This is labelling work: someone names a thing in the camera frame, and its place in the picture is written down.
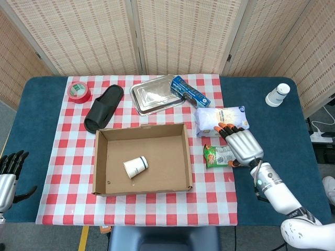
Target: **beige wall panel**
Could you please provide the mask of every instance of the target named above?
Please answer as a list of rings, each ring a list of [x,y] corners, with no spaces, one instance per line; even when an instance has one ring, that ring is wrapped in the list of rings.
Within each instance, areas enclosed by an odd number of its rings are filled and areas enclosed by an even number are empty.
[[[138,74],[124,0],[7,0],[61,75]]]
[[[295,81],[308,117],[335,93],[335,1],[314,1],[301,18],[268,76]]]
[[[220,73],[241,0],[136,2],[147,74]]]
[[[224,75],[260,76],[275,48],[284,40],[308,0],[250,0],[251,15],[238,32],[232,59]]]
[[[0,24],[0,99],[16,109],[26,81],[51,72],[2,12]]]

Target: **red and white checkered tablecloth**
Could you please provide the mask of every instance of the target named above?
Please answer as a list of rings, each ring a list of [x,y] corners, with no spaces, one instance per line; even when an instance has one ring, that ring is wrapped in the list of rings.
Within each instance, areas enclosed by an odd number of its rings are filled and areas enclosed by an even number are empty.
[[[50,156],[37,224],[55,225],[236,225],[237,199],[231,167],[205,168],[204,144],[225,145],[220,138],[197,138],[195,108],[188,102],[149,116],[137,114],[129,88],[157,76],[69,77]],[[223,107],[218,75],[182,76],[211,100]],[[85,82],[91,99],[84,104],[68,100],[66,90],[74,82]],[[186,124],[193,173],[189,192],[150,193],[100,197],[91,194],[95,135],[84,128],[84,118],[95,98],[108,86],[121,86],[125,95],[107,128],[138,127],[141,124]]]

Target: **white paper cup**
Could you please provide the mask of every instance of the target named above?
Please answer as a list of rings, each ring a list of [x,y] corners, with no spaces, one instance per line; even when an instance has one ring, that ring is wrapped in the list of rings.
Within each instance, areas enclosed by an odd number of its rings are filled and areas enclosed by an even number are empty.
[[[124,166],[130,179],[149,167],[144,156],[124,162]]]
[[[289,91],[289,85],[281,83],[266,96],[265,102],[269,106],[277,107],[283,102]]]

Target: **metal tray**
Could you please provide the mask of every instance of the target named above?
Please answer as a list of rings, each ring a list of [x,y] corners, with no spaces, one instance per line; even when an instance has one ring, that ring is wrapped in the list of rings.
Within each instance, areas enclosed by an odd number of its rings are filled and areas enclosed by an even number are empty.
[[[130,96],[141,116],[174,107],[185,102],[171,93],[174,75],[158,77],[130,88]]]

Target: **black chair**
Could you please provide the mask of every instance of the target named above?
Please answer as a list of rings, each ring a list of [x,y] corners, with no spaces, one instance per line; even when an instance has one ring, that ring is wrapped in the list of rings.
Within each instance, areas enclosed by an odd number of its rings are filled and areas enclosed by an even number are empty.
[[[216,226],[114,226],[108,251],[221,251]]]

